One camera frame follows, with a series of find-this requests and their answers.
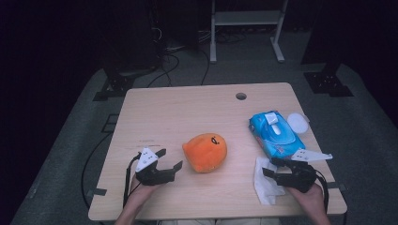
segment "human hand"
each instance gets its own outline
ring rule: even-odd
[[[306,193],[302,193],[293,187],[285,188],[295,197],[301,208],[314,224],[330,224],[325,211],[323,190],[319,185],[313,184]]]
[[[135,217],[143,208],[145,202],[150,198],[153,192],[161,186],[163,185],[142,185],[134,175],[130,183],[129,198],[115,224],[133,224]]]

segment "white shelf frame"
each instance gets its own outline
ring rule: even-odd
[[[272,48],[278,62],[283,63],[284,57],[279,47],[279,37],[282,31],[284,15],[286,13],[288,0],[283,0],[281,10],[269,11],[223,11],[217,12],[215,8],[216,0],[213,0],[211,7],[211,42],[210,42],[210,62],[217,62],[216,54],[216,26],[218,25],[266,25],[276,24],[276,33],[270,38]]]

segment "hole in table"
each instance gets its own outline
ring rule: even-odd
[[[239,99],[239,100],[244,100],[244,99],[246,99],[246,94],[244,94],[244,93],[237,93],[236,94],[236,97],[237,97],[237,99]]]

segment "black strap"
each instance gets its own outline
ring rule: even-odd
[[[329,205],[329,189],[328,189],[328,183],[325,179],[325,176],[317,171],[319,174],[321,174],[320,176],[318,175],[317,178],[319,180],[319,182],[322,185],[323,191],[324,191],[324,205],[325,205],[325,212],[328,212],[328,205]]]
[[[131,165],[135,160],[139,159],[140,156],[141,156],[141,153],[139,152],[138,155],[131,160],[129,167],[126,169],[126,183],[125,183],[125,191],[124,191],[124,195],[123,195],[123,208],[126,205],[127,199],[130,196],[129,189],[130,189]]]

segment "dark background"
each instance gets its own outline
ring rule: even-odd
[[[98,69],[158,66],[161,51],[153,45],[151,24],[192,46],[196,30],[209,28],[210,1],[165,2],[1,1],[0,223],[12,220],[77,97]],[[235,7],[268,7],[265,2]],[[229,4],[220,1],[218,7]],[[359,73],[395,125],[397,9],[394,1],[291,0],[283,26],[288,31],[313,27],[303,64],[324,63],[337,55]],[[175,29],[181,24],[189,26],[186,34]]]

